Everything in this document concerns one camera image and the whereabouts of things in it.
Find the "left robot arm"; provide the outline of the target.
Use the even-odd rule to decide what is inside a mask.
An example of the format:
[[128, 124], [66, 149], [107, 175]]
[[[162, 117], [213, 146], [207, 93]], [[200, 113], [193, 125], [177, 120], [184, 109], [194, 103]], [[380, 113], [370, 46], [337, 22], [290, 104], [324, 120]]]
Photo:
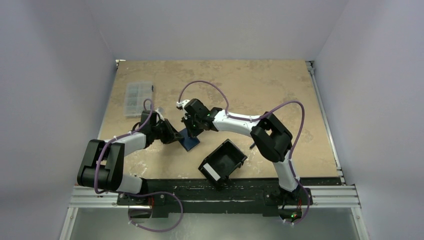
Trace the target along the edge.
[[121, 136], [88, 142], [77, 174], [77, 184], [102, 192], [128, 193], [138, 205], [149, 199], [145, 178], [124, 173], [126, 156], [149, 147], [155, 140], [171, 144], [184, 137], [157, 111], [144, 110], [140, 122]]

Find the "black plastic tray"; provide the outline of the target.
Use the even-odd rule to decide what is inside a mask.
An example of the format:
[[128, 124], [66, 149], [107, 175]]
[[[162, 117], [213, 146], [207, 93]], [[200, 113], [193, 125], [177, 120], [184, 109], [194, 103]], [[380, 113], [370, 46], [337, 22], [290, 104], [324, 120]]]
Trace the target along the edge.
[[[230, 175], [241, 168], [248, 157], [230, 139], [222, 142], [214, 151], [203, 159], [198, 170], [218, 191], [223, 189], [230, 182]], [[220, 179], [215, 181], [204, 169], [203, 165], [209, 163], [210, 166], [220, 175]]]

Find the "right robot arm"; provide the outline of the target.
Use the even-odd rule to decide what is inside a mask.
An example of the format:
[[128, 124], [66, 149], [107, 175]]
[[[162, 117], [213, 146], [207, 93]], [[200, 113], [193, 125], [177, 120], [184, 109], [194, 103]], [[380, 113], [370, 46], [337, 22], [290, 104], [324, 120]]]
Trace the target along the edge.
[[236, 114], [219, 107], [208, 109], [197, 98], [180, 100], [176, 107], [183, 111], [181, 121], [192, 138], [203, 131], [230, 132], [252, 138], [261, 155], [275, 168], [278, 197], [284, 204], [298, 204], [302, 197], [309, 196], [293, 166], [292, 155], [299, 139], [293, 137], [272, 111], [262, 116]]

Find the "blue card holder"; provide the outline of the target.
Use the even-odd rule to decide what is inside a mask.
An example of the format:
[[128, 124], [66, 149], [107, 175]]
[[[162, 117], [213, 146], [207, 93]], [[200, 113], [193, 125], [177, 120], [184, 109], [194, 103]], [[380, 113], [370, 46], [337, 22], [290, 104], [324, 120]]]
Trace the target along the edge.
[[186, 128], [179, 131], [178, 133], [183, 137], [179, 140], [179, 143], [187, 152], [195, 148], [200, 143], [200, 140], [197, 137], [190, 137], [188, 135]]

